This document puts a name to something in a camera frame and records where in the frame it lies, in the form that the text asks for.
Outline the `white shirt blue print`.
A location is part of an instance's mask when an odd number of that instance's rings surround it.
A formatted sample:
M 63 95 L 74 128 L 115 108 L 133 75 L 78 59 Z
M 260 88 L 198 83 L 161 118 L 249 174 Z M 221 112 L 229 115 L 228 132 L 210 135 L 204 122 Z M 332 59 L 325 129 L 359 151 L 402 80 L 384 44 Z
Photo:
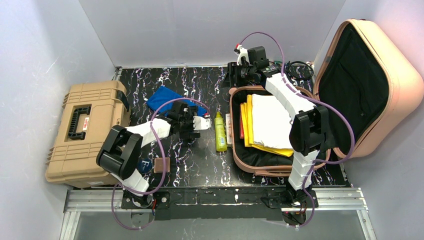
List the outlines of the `white shirt blue print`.
M 252 95 L 253 142 L 266 148 L 291 150 L 288 111 L 273 95 Z

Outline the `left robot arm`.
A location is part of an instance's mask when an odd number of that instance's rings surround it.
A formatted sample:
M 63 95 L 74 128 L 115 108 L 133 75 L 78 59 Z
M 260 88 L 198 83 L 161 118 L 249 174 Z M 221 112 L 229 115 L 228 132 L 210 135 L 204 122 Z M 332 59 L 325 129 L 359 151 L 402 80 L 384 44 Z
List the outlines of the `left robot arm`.
M 180 138 L 191 141 L 200 137 L 200 130 L 211 125 L 209 119 L 198 114 L 198 105 L 189 105 L 183 98 L 168 103 L 170 109 L 162 113 L 156 110 L 150 121 L 130 128 L 114 125 L 97 154 L 96 164 L 135 196 L 158 191 L 158 188 L 148 191 L 149 183 L 137 169 L 143 147 L 156 142 L 163 151 L 162 139 L 178 133 Z

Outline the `blue microfibre towel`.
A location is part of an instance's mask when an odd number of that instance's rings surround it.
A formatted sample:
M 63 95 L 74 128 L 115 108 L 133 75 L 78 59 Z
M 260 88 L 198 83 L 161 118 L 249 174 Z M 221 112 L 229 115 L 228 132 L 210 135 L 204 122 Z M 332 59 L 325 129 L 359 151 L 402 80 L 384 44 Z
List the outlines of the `blue microfibre towel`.
M 164 103 L 182 98 L 181 95 L 174 92 L 173 90 L 165 87 L 160 86 L 159 89 L 147 100 L 146 104 L 149 108 L 151 108 L 153 111 L 156 111 L 161 105 Z M 182 100 L 183 102 L 187 103 L 189 107 L 192 106 L 198 106 L 197 108 L 197 115 L 203 117 L 205 114 L 208 114 L 208 111 L 206 108 L 202 107 L 199 103 L 194 103 L 190 100 Z

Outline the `yellow-green spray bottle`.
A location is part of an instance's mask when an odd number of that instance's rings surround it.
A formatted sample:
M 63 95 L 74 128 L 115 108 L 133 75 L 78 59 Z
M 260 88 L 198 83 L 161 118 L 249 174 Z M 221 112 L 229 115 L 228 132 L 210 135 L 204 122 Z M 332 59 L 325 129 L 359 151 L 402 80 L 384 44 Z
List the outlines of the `yellow-green spray bottle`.
M 228 149 L 225 121 L 218 111 L 214 118 L 215 145 L 217 152 L 225 152 Z

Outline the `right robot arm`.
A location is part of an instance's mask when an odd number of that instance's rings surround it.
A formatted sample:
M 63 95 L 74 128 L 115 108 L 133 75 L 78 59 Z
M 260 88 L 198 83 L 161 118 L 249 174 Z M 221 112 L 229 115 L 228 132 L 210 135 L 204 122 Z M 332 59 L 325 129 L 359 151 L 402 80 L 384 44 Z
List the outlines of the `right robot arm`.
M 237 91 L 267 91 L 288 112 L 291 124 L 288 137 L 293 149 L 293 164 L 288 181 L 295 191 L 306 189 L 312 183 L 311 173 L 319 162 L 318 154 L 328 150 L 328 144 L 333 139 L 329 125 L 330 106 L 302 95 L 289 81 L 283 67 L 262 61 L 251 63 L 245 57 L 227 64 L 223 84 L 235 86 L 251 79 L 257 80 L 259 84 L 239 87 Z

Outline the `yellow garment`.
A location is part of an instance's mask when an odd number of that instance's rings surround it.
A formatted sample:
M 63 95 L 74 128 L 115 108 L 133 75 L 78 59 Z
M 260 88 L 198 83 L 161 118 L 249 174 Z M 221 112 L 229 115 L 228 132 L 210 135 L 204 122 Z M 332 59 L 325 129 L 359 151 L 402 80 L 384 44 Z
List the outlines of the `yellow garment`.
M 255 144 L 253 142 L 252 95 L 253 94 L 247 95 L 246 102 L 240 104 L 241 123 L 244 129 L 244 146 L 248 148 L 255 148 L 263 152 L 277 154 L 284 157 L 292 156 L 294 153 L 293 148 L 274 149 Z

